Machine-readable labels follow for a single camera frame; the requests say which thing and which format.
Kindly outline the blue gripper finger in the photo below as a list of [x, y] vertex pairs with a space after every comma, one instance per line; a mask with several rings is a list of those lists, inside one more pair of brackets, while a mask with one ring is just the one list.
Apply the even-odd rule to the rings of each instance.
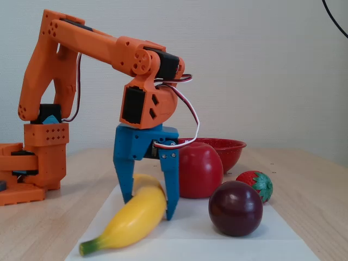
[[127, 203], [132, 198], [134, 160], [115, 158], [114, 166], [124, 203]]
[[178, 150], [159, 149], [161, 170], [164, 173], [167, 210], [166, 218], [171, 220], [179, 200], [179, 154]]

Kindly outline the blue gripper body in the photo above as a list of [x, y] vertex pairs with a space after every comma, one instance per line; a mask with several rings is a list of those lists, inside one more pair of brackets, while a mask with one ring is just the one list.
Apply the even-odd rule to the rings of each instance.
[[114, 156], [130, 160], [159, 159], [158, 149], [153, 143], [173, 141], [177, 144], [178, 137], [178, 130], [173, 127], [158, 125], [150, 129], [137, 129], [121, 123], [116, 128]]

